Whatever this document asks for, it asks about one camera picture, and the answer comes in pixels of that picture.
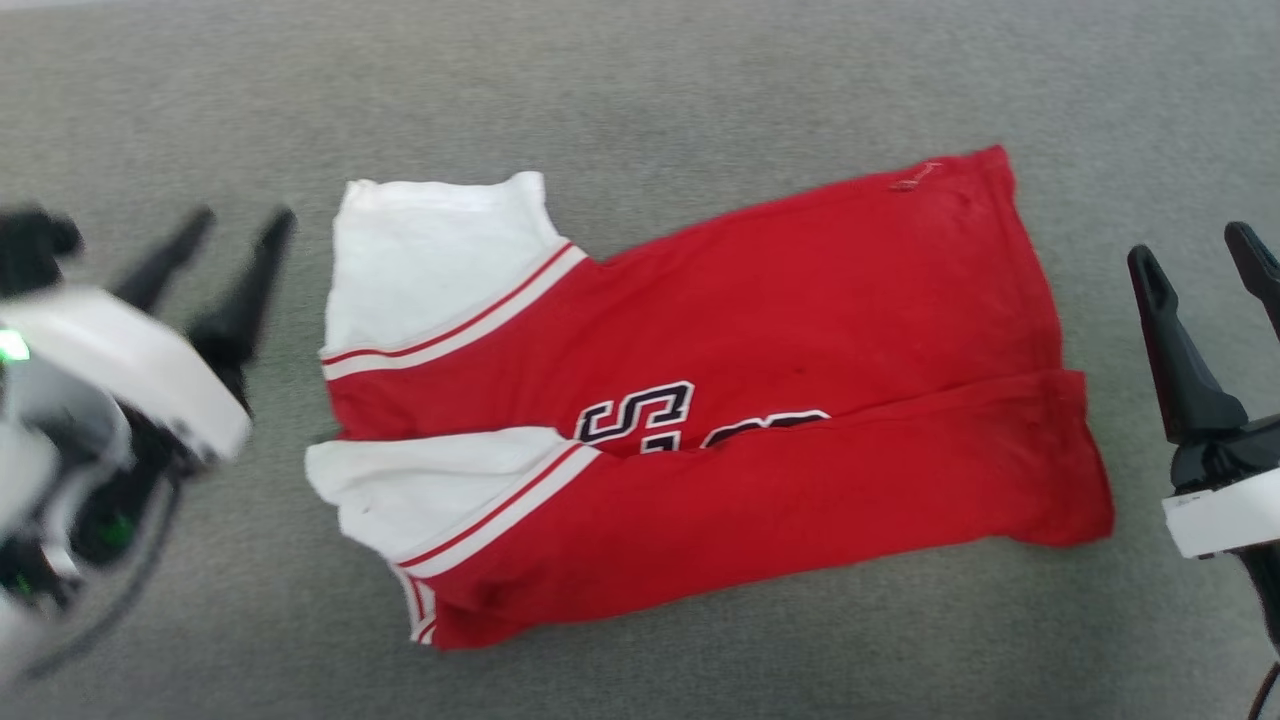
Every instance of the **jersey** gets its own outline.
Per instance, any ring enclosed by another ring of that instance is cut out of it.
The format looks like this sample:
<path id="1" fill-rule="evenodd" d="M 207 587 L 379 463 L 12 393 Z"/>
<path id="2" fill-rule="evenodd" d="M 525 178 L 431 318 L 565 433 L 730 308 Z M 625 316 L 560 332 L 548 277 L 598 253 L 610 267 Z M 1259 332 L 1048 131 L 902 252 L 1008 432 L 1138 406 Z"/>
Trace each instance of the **jersey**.
<path id="1" fill-rule="evenodd" d="M 502 641 L 1112 511 L 998 147 L 591 260 L 498 186 L 352 183 L 307 473 L 415 639 Z"/>

